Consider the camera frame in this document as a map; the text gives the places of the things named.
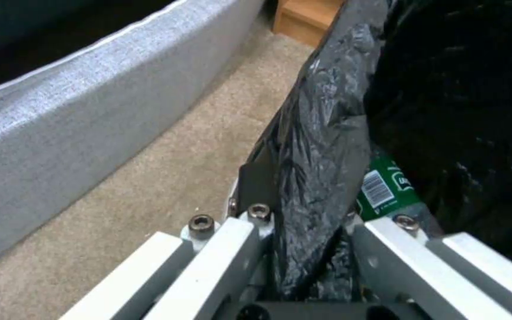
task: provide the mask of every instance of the bolt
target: bolt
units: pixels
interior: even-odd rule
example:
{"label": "bolt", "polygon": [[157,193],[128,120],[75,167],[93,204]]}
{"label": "bolt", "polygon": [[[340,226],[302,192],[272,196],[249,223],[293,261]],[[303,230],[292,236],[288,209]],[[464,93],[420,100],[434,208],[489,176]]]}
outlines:
{"label": "bolt", "polygon": [[270,207],[263,203],[254,203],[248,207],[248,220],[254,223],[268,223],[272,213]]}
{"label": "bolt", "polygon": [[198,240],[210,238],[215,233],[215,220],[209,215],[196,215],[189,220],[189,235]]}
{"label": "bolt", "polygon": [[420,229],[420,224],[418,224],[418,221],[407,215],[396,215],[392,218],[392,220],[394,223],[396,223],[396,225],[398,225],[398,227],[401,227],[413,235],[415,235],[418,229]]}
{"label": "bolt", "polygon": [[226,215],[229,217],[236,217],[238,213],[238,204],[236,203],[236,199],[230,197],[228,199],[228,212]]}

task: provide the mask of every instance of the white metal bar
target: white metal bar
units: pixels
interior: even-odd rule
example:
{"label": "white metal bar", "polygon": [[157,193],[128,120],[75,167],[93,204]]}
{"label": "white metal bar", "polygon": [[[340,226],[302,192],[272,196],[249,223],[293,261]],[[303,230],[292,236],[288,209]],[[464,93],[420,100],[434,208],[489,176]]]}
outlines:
{"label": "white metal bar", "polygon": [[512,319],[512,314],[387,217],[353,234],[361,274],[383,302],[408,294],[435,320]]}
{"label": "white metal bar", "polygon": [[61,320],[139,319],[192,258],[189,241],[156,232]]}
{"label": "white metal bar", "polygon": [[512,312],[512,262],[467,233],[431,240],[426,247]]}
{"label": "white metal bar", "polygon": [[256,227],[228,218],[145,320],[211,319],[225,298],[240,296],[261,254]]}

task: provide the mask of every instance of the green bottle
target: green bottle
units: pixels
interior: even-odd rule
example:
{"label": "green bottle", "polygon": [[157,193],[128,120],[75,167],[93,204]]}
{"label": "green bottle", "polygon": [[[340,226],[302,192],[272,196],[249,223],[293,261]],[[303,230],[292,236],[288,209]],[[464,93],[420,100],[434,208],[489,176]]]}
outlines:
{"label": "green bottle", "polygon": [[386,152],[372,144],[369,169],[357,197],[357,213],[363,221],[383,216],[407,215],[418,221],[428,237],[443,234],[427,205]]}

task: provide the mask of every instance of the dark plastic part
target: dark plastic part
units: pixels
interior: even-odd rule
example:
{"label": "dark plastic part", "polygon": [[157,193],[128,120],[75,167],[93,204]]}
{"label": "dark plastic part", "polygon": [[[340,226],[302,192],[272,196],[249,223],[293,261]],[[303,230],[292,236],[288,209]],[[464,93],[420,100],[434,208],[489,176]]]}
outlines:
{"label": "dark plastic part", "polygon": [[512,1],[394,9],[364,98],[370,136],[446,233],[512,259]]}
{"label": "dark plastic part", "polygon": [[343,4],[248,159],[254,162],[262,152],[276,159],[280,201],[269,299],[357,298],[350,280],[353,254],[350,245],[339,243],[340,226],[369,162],[362,97],[387,9],[385,0]]}
{"label": "dark plastic part", "polygon": [[278,189],[274,181],[276,168],[272,156],[265,149],[255,162],[240,166],[238,170],[238,215],[255,203],[267,204],[270,211],[278,208]]}
{"label": "dark plastic part", "polygon": [[329,302],[233,303],[214,320],[428,320],[415,304],[334,304]]}

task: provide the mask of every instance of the barcode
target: barcode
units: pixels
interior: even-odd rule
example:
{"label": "barcode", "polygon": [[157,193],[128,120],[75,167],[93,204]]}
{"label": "barcode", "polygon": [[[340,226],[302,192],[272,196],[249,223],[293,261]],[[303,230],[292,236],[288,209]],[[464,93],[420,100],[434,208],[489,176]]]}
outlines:
{"label": "barcode", "polygon": [[394,199],[394,195],[377,170],[372,170],[364,176],[361,190],[373,209],[388,200]]}

